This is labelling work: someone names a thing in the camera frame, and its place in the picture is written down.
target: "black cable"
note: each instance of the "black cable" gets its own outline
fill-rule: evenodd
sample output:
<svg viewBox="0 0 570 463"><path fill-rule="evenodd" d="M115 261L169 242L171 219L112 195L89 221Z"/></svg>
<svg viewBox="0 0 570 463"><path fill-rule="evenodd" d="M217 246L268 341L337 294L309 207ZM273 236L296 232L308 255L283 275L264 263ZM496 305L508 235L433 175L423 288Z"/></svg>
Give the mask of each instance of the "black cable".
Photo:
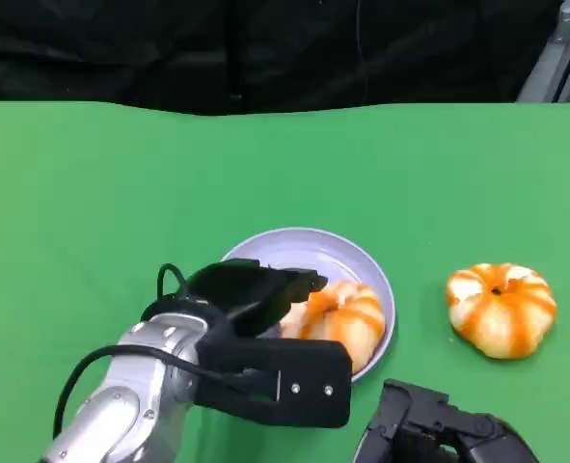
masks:
<svg viewBox="0 0 570 463"><path fill-rule="evenodd" d="M497 102L507 100L505 95L505 90L502 89L499 79L499 72L497 71L497 65L495 60L495 54L493 52L493 46L490 42L490 37L488 30L490 27L486 25L486 17L488 16L485 11L486 3L482 6L481 0L470 0L469 3L475 11L475 37L478 41L478 51L476 56L480 57L479 63L481 64L480 70L482 70L484 77L488 77L489 90L495 93L495 99Z"/></svg>
<svg viewBox="0 0 570 463"><path fill-rule="evenodd" d="M160 270L158 270L158 280L156 281L156 297L160 299L164 295L165 274L168 271L173 273L177 279L177 283L179 284L177 293L186 295L188 293L188 283L186 283L186 279L184 279L184 276L181 274L179 269L172 263L165 263L160 267Z"/></svg>
<svg viewBox="0 0 570 463"><path fill-rule="evenodd" d="M74 389L74 386L79 380L81 374L83 374L83 371L85 371L85 369L96 360L112 355L141 355L145 357L153 357L171 367L183 369L184 371L195 374L200 378L221 383L231 389L240 391L240 389L226 376L205 368L201 368L195 364L191 364L190 362L186 362L185 360L182 360L173 354L165 352L164 350L160 350L155 347L148 347L146 345L107 345L100 347L91 354L86 355L81 360L81 362L77 364L77 366L68 377L68 380L62 389L62 393L58 398L57 407L55 409L55 417L53 419L53 439L55 439L62 432L62 427L64 425L64 412L66 410L66 406L68 405L70 393L72 393L72 390Z"/></svg>
<svg viewBox="0 0 570 463"><path fill-rule="evenodd" d="M368 63L362 49L362 32L361 32L361 16L362 16L362 0L356 0L355 3L355 42L358 47L358 60L362 73L364 74L364 92L362 93L362 105L368 103L368 88L370 87L370 76L368 75Z"/></svg>
<svg viewBox="0 0 570 463"><path fill-rule="evenodd" d="M238 0L223 3L223 34L225 38L226 77L229 86L229 98L235 113L248 113L244 92L244 62L242 34L246 28L244 15L240 13Z"/></svg>

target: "plate rim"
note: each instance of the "plate rim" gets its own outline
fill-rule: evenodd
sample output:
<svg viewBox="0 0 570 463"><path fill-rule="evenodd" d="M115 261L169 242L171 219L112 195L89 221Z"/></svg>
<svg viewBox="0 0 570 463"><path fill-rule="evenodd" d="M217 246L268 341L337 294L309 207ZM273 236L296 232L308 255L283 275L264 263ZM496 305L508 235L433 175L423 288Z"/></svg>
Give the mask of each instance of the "plate rim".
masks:
<svg viewBox="0 0 570 463"><path fill-rule="evenodd" d="M393 320L392 324L390 325L390 327L388 328L388 330L386 331L383 341L377 346L377 348L373 354L373 357L375 357L374 361L372 361L372 359L371 359L370 362L368 362L365 367L363 367L360 371L358 371L357 373L355 373L353 375L353 377L351 379L352 382L357 381L358 379L360 379L362 376L364 376L366 373L368 373L371 369L373 369L379 363L379 360L381 360L381 358L385 355L386 351L388 350L388 346L390 345L390 342L392 341L392 335L394 333L394 327L396 324L396 302L394 299L394 291L392 290L392 285L390 284L390 280L386 276L386 274L383 271L383 269L381 268L381 266L377 263L377 261L367 251L365 251L362 247L360 247L358 244L356 244L353 241L351 241L350 239L345 238L344 236L336 234L332 231L327 231L327 230L323 230L323 229L316 229L316 228L312 228L312 227L283 227L283 228L279 228L279 229L262 231L260 233L254 234L254 235L244 239L243 241L237 243L234 247L232 247L225 254L224 257L222 257L221 260L230 259L231 255L233 255L238 249L242 248L243 246L245 246L246 244L248 244L251 241L255 241L257 239L261 239L261 238L265 237L266 235L275 234L275 233L279 233L279 232L313 232L313 233L317 233L317 234L326 234L326 235L328 235L332 238L335 238L336 240L342 241L345 244L347 244L348 246L351 246L352 248L356 249L366 259L368 259L370 261L370 263L372 263L372 265L375 267L375 269L378 270L381 277L383 277L383 280L385 281L386 286L388 288L388 293L390 294L390 302L392 303L394 320Z"/></svg>

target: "bolt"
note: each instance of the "bolt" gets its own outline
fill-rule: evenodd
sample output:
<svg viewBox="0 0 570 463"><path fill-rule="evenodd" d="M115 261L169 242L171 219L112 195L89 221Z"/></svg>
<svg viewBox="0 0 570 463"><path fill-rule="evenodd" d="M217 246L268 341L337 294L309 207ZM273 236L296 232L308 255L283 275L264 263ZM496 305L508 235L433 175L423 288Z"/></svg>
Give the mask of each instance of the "bolt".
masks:
<svg viewBox="0 0 570 463"><path fill-rule="evenodd" d="M475 422L475 431L483 435L490 434L491 431L490 423L486 421L485 418L480 418Z"/></svg>

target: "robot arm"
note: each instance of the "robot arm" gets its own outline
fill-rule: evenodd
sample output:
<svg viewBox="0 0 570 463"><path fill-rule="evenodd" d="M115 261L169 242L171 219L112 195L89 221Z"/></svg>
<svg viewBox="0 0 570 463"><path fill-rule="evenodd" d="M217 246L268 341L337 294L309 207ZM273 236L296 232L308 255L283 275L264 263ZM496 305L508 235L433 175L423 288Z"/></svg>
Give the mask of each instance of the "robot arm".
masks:
<svg viewBox="0 0 570 463"><path fill-rule="evenodd" d="M460 411L448 399L419 386L385 381L354 463L538 463L507 423Z"/></svg>
<svg viewBox="0 0 570 463"><path fill-rule="evenodd" d="M210 265L186 284L174 267L163 269L158 299L142 321L117 346L98 349L73 372L43 462L173 463L192 403L265 424L347 423L351 361L339 343L256 339L291 302L321 289L323 277L231 260ZM168 269L180 291L165 295ZM113 355L104 380L62 431L74 383L104 355Z"/></svg>

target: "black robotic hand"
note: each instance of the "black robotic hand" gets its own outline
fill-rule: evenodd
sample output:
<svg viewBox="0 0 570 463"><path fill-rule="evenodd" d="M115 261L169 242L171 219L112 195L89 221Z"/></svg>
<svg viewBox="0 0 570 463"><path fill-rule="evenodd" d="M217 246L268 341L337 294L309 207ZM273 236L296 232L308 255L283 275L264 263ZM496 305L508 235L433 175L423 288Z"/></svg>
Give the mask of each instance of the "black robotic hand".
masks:
<svg viewBox="0 0 570 463"><path fill-rule="evenodd" d="M161 271L158 298L142 320L175 312L206 320L209 331L197 343L199 365L235 385L201 381L194 403L262 424L347 424L351 359L342 344L265 336L292 302L321 290L325 277L314 270L262 267L250 259L213 263L187 282L174 266L162 268L176 274L180 288L164 294Z"/></svg>
<svg viewBox="0 0 570 463"><path fill-rule="evenodd" d="M419 386L386 380L354 463L538 463L506 422L460 411L448 405L448 399Z"/></svg>

